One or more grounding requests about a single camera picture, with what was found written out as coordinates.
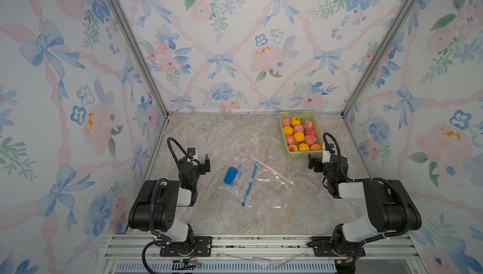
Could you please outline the green plastic basket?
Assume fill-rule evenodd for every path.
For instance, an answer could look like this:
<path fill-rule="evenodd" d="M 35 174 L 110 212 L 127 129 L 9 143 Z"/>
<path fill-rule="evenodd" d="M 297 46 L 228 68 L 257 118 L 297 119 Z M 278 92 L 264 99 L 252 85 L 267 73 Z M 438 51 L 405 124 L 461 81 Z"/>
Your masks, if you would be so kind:
<path fill-rule="evenodd" d="M 310 110 L 279 113 L 279 130 L 283 137 L 286 156 L 290 159 L 323 156 L 322 131 Z"/>

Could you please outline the pink zipper clear bag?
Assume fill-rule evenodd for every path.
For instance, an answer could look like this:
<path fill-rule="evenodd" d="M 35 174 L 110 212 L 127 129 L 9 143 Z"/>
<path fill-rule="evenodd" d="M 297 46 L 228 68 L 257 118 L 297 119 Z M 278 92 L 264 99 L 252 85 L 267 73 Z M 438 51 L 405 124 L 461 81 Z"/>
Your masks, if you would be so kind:
<path fill-rule="evenodd" d="M 274 220 L 288 204 L 294 182 L 269 164 L 270 155 L 255 143 L 235 148 L 221 184 L 242 207 Z"/>

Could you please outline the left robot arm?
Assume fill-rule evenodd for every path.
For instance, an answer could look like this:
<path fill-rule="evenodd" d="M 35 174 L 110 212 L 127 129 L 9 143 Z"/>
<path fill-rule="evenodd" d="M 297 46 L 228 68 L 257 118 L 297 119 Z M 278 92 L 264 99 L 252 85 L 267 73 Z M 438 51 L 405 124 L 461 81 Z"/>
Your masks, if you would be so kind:
<path fill-rule="evenodd" d="M 187 256 L 195 252 L 192 227 L 176 217 L 176 210 L 195 205 L 198 180 L 211 169 L 208 156 L 202 163 L 185 156 L 178 164 L 181 178 L 144 182 L 128 215 L 129 228 L 149 232 L 155 241 L 160 241 L 161 256 Z"/>

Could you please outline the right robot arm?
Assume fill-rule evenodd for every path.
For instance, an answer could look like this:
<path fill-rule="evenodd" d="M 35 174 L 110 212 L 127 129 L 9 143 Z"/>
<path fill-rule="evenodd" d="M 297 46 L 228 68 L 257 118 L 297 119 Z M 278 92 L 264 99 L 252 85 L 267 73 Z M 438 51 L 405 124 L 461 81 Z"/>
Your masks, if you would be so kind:
<path fill-rule="evenodd" d="M 313 236 L 307 243 L 316 256 L 364 256 L 363 246 L 378 240 L 416 231 L 422 218 L 398 180 L 347 177 L 347 159 L 330 155 L 327 158 L 309 155 L 308 168 L 323 175 L 328 193 L 335 199 L 359 200 L 366 206 L 366 215 L 335 227 L 330 237 Z"/>

